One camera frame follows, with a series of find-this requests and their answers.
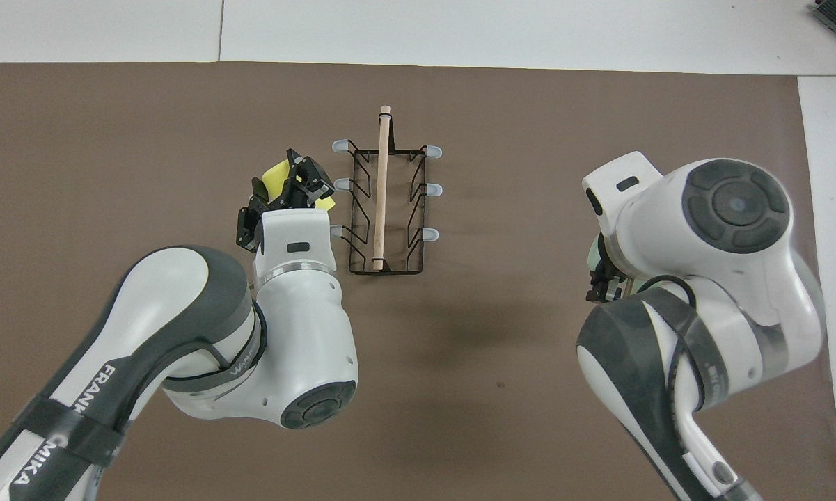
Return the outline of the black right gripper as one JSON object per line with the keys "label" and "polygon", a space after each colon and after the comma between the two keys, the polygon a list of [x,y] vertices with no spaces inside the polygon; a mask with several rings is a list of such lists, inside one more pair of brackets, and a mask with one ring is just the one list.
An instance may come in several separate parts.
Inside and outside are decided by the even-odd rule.
{"label": "black right gripper", "polygon": [[599,261],[590,270],[590,291],[586,293],[586,299],[589,302],[618,301],[630,288],[630,277],[611,263]]}

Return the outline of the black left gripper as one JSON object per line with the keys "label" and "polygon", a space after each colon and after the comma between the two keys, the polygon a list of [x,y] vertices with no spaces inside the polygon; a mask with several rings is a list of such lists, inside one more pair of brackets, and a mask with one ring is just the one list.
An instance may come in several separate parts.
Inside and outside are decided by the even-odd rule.
{"label": "black left gripper", "polygon": [[251,180],[252,196],[248,206],[237,213],[236,244],[247,251],[257,251],[262,237],[258,225],[262,213],[282,209],[315,208],[317,200],[329,198],[329,178],[319,163],[309,156],[302,156],[293,149],[287,150],[287,183],[271,202],[270,193],[262,178]]}

